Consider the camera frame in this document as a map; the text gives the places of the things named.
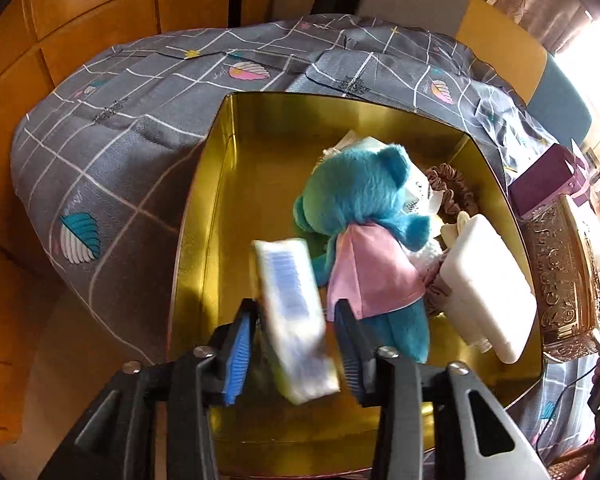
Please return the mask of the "white blue tissue pack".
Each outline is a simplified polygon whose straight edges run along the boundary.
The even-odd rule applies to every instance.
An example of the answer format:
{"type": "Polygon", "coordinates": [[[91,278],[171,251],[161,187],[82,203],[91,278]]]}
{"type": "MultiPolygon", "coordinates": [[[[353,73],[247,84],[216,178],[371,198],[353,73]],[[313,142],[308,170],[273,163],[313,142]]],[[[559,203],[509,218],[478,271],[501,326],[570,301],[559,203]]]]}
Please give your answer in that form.
{"type": "Polygon", "coordinates": [[[255,240],[251,249],[254,296],[278,391],[294,405],[338,392],[308,244],[302,238],[255,240]]]}

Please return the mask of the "mauve satin scrunchie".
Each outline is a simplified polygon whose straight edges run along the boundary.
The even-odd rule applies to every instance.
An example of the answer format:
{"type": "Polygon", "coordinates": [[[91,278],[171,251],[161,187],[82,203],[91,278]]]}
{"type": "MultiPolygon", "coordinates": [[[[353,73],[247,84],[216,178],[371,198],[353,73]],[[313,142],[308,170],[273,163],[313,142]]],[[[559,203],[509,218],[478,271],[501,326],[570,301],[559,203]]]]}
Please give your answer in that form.
{"type": "Polygon", "coordinates": [[[424,303],[428,318],[434,318],[441,314],[452,294],[452,290],[440,275],[442,263],[443,260],[439,259],[428,268],[425,274],[424,303]]]}

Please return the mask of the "white plastic case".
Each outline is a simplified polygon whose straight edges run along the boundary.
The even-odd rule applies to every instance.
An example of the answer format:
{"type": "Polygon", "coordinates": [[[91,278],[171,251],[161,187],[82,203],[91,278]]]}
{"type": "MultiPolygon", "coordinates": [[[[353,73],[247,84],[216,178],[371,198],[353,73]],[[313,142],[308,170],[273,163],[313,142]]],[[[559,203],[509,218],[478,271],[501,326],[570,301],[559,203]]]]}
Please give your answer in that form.
{"type": "Polygon", "coordinates": [[[505,364],[516,363],[531,334],[535,296],[485,216],[476,214],[464,224],[439,278],[448,290],[441,310],[464,343],[482,353],[493,350],[505,364]]]}

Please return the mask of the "cream cloth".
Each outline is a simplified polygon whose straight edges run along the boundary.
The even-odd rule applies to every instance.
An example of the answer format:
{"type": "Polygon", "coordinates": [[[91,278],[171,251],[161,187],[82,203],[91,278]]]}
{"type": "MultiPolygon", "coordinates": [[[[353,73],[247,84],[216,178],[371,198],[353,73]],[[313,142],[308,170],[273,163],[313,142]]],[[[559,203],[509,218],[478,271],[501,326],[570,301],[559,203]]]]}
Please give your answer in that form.
{"type": "Polygon", "coordinates": [[[444,224],[440,228],[442,243],[446,248],[451,249],[453,247],[460,237],[460,233],[464,230],[464,227],[467,226],[469,220],[470,214],[468,214],[467,211],[461,210],[457,215],[457,222],[453,224],[444,224]]]}

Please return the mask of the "teal plush bear pink cape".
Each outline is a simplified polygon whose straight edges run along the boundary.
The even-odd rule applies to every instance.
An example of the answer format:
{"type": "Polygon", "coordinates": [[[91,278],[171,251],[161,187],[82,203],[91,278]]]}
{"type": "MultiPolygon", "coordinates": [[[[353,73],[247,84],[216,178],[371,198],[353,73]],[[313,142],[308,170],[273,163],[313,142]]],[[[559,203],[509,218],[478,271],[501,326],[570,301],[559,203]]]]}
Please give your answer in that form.
{"type": "Polygon", "coordinates": [[[416,168],[400,144],[365,138],[326,152],[294,201],[294,223],[326,243],[312,260],[326,318],[344,299],[381,344],[428,359],[425,271],[412,258],[430,241],[429,216],[406,210],[416,168]]]}

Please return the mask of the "white plastic packet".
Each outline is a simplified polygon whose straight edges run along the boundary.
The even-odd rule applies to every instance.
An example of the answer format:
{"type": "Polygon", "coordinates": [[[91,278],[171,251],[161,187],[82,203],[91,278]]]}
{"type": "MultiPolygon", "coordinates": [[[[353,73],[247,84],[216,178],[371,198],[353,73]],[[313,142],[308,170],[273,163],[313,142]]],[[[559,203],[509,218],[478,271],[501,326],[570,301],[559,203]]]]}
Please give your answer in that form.
{"type": "MultiPolygon", "coordinates": [[[[385,148],[387,144],[373,138],[372,136],[359,136],[354,130],[347,134],[331,148],[325,148],[320,158],[317,159],[315,167],[347,150],[369,151],[377,153],[385,148]]],[[[404,184],[406,203],[403,209],[406,212],[414,212],[424,216],[436,216],[442,205],[443,193],[435,191],[429,184],[426,174],[422,172],[410,160],[410,173],[404,184]]]]}

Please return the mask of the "brown satin scrunchie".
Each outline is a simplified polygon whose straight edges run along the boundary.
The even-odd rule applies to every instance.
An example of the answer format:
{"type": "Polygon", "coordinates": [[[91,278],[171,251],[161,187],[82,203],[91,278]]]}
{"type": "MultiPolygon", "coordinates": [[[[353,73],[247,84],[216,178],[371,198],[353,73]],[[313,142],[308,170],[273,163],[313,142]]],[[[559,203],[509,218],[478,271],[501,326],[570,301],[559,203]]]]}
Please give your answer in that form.
{"type": "Polygon", "coordinates": [[[471,217],[480,212],[476,196],[468,188],[460,170],[442,162],[438,166],[428,168],[425,176],[431,188],[442,193],[438,216],[445,223],[457,222],[457,217],[462,211],[471,217]]]}

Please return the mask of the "gold metal tin box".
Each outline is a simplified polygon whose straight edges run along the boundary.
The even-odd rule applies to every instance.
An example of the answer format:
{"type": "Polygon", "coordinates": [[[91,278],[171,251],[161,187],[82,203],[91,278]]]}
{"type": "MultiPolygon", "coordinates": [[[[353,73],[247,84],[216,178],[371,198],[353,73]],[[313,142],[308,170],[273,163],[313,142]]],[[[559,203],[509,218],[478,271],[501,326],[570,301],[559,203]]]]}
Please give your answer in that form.
{"type": "MultiPolygon", "coordinates": [[[[254,240],[296,235],[292,205],[317,159],[347,132],[404,146],[419,168],[460,170],[480,212],[523,271],[524,239],[483,144],[422,114],[298,93],[227,96],[190,187],[174,272],[168,352],[177,359],[229,323],[251,292],[254,240]]],[[[250,376],[236,403],[211,414],[222,474],[236,478],[332,477],[370,468],[377,408],[341,390],[294,405],[250,376]]]]}

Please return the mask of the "wooden wardrobe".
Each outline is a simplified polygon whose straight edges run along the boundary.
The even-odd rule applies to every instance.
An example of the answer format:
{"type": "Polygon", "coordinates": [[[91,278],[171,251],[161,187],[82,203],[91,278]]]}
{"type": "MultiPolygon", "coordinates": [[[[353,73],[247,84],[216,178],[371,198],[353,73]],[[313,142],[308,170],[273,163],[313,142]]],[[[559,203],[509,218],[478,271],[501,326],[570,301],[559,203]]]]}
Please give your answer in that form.
{"type": "Polygon", "coordinates": [[[110,78],[135,90],[154,78],[135,61],[151,35],[266,21],[273,0],[0,0],[0,445],[22,430],[32,361],[46,320],[38,290],[52,292],[46,244],[26,217],[43,179],[81,131],[117,116],[121,101],[96,105],[110,78]]]}

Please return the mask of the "ornate gold tissue box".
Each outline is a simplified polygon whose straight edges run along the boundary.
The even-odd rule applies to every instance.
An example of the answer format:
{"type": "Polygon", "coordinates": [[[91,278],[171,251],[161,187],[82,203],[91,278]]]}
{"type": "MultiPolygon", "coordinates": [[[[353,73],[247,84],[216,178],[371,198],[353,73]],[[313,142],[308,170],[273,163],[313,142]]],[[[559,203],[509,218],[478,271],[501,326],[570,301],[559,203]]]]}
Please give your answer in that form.
{"type": "Polygon", "coordinates": [[[600,351],[600,278],[577,205],[562,194],[521,225],[544,356],[569,362],[600,351]]]}

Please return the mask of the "grey patterned bed quilt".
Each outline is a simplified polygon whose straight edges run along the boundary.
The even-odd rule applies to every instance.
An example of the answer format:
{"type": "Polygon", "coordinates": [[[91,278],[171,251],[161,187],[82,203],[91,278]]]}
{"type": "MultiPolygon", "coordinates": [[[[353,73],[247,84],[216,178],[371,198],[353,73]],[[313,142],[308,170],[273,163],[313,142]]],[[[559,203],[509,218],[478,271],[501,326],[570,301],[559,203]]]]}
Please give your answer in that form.
{"type": "Polygon", "coordinates": [[[204,139],[223,99],[246,91],[346,96],[421,112],[469,133],[508,183],[558,141],[513,87],[459,41],[380,18],[322,14],[149,37],[134,63],[154,78],[108,79],[117,116],[81,131],[27,215],[58,274],[111,336],[166,359],[176,245],[204,139]]]}

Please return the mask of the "white tissue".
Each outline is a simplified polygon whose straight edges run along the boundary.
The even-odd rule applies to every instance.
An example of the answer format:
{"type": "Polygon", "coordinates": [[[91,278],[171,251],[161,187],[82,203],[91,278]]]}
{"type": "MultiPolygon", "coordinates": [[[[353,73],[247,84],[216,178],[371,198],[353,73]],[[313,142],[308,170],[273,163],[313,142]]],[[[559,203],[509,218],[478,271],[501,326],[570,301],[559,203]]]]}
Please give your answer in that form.
{"type": "Polygon", "coordinates": [[[600,278],[600,218],[589,202],[577,206],[578,221],[591,244],[598,277],[600,278]]]}

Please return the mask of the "purple cardboard box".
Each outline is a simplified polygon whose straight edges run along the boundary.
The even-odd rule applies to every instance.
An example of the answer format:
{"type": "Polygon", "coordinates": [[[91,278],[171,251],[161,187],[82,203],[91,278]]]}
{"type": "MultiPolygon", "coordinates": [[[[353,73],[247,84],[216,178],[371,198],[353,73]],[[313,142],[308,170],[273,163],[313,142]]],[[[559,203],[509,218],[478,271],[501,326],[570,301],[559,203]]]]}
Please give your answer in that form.
{"type": "Polygon", "coordinates": [[[508,186],[509,201],[516,216],[530,219],[535,211],[566,194],[577,206],[590,199],[588,164],[581,153],[553,144],[508,186]]]}

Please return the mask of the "grey yellow blue headboard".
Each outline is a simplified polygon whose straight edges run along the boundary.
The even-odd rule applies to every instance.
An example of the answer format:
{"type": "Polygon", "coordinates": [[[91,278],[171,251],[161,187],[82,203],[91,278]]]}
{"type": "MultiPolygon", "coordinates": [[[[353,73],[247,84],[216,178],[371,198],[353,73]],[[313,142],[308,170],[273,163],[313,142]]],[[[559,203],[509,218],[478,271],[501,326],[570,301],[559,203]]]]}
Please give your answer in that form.
{"type": "Polygon", "coordinates": [[[507,81],[535,118],[565,146],[580,144],[591,113],[554,55],[483,0],[360,0],[358,15],[440,32],[471,49],[507,81]]]}

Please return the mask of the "pink patterned curtain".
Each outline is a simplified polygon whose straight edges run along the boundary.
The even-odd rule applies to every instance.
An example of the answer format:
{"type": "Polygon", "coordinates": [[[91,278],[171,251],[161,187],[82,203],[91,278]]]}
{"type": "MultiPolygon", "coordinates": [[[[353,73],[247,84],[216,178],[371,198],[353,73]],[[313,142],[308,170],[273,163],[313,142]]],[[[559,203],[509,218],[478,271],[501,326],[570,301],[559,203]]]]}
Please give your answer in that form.
{"type": "Polygon", "coordinates": [[[550,54],[565,51],[592,23],[581,0],[486,0],[528,32],[550,54]]]}

